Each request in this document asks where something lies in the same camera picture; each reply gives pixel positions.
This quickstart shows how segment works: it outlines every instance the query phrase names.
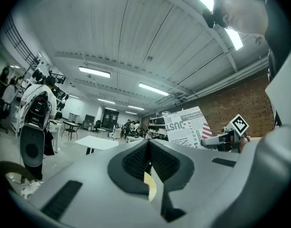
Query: door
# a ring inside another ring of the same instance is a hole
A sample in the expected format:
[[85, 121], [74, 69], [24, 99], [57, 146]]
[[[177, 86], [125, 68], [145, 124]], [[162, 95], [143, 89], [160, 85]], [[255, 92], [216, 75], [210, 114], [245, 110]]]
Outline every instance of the door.
[[113, 129], [113, 126], [117, 124], [119, 112], [104, 110], [101, 127]]

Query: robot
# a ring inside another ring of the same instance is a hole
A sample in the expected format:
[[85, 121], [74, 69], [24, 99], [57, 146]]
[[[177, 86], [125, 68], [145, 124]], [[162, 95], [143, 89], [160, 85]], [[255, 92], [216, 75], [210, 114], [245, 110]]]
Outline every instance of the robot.
[[[252, 226], [291, 181], [289, 88], [291, 55], [266, 88], [283, 126], [249, 142], [242, 153], [135, 141], [76, 161], [47, 180], [29, 202], [12, 197], [39, 227]], [[225, 134], [203, 144], [224, 144], [223, 137], [233, 134], [238, 145], [233, 129]], [[160, 212], [148, 202], [149, 187], [143, 183], [149, 162], [164, 183]]]

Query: floor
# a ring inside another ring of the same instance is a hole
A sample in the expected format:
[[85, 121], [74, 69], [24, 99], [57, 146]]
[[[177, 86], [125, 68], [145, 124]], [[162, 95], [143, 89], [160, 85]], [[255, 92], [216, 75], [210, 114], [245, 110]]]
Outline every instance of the floor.
[[[43, 181], [48, 180], [51, 176], [55, 175], [56, 173], [66, 168], [73, 162], [79, 160], [80, 158], [85, 157], [87, 148], [83, 145], [75, 143], [75, 141], [89, 135], [109, 139], [107, 137], [107, 132], [93, 133], [91, 131], [87, 131], [86, 129], [81, 128], [79, 128], [78, 130], [78, 138], [74, 133], [72, 135], [72, 140], [70, 140], [67, 132], [64, 132], [64, 135], [62, 137], [59, 136], [58, 153], [55, 153], [55, 155], [52, 156], [45, 156], [43, 160]], [[118, 139], [117, 141], [119, 142], [119, 145], [126, 143], [126, 140], [124, 138]], [[9, 130], [8, 134], [6, 134], [3, 130], [1, 131], [0, 161], [11, 161], [23, 165], [23, 161], [19, 151], [19, 138], [16, 138], [12, 130]], [[157, 193], [151, 204], [153, 205], [154, 209], [157, 210], [157, 212], [160, 212], [163, 183], [161, 182], [153, 168], [151, 172], [152, 178], [155, 180], [157, 186]], [[16, 184], [16, 182], [20, 180], [19, 175], [9, 174], [8, 177], [9, 179], [12, 179], [14, 181], [13, 186], [15, 186], [16, 190], [20, 190], [21, 188], [23, 188], [21, 185]]]

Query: poster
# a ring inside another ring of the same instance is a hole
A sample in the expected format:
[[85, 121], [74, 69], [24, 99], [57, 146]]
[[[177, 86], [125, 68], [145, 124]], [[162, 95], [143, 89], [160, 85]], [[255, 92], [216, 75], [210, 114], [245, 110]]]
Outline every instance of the poster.
[[207, 149], [201, 146], [201, 140], [213, 137], [198, 106], [164, 116], [165, 129], [169, 142], [190, 148]]

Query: white table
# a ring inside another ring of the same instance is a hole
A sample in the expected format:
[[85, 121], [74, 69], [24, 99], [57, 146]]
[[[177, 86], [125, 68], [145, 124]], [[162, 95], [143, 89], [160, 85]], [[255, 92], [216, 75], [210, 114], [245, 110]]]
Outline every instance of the white table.
[[103, 136], [104, 136], [104, 132], [106, 132], [105, 129], [102, 129], [102, 128], [97, 128], [100, 132], [102, 131], [103, 132]]
[[130, 142], [134, 142], [134, 141], [138, 141], [138, 140], [143, 140], [144, 138], [142, 137], [138, 137], [138, 138], [135, 138], [135, 137], [127, 137], [127, 142], [130, 143]]
[[58, 153], [58, 140], [59, 140], [59, 135], [60, 135], [60, 129], [62, 127], [62, 124], [55, 122], [56, 124], [53, 124], [52, 122], [55, 121], [51, 121], [51, 123], [49, 124], [49, 131], [51, 133], [56, 133], [56, 142], [54, 142], [55, 144], [55, 148], [56, 148], [56, 153]]
[[109, 139], [101, 139], [101, 138], [93, 137], [90, 135], [83, 139], [77, 140], [76, 143], [87, 147], [86, 154], [90, 153], [90, 149], [92, 149], [92, 153], [93, 153], [94, 149], [107, 150], [119, 145], [118, 141], [113, 141]]

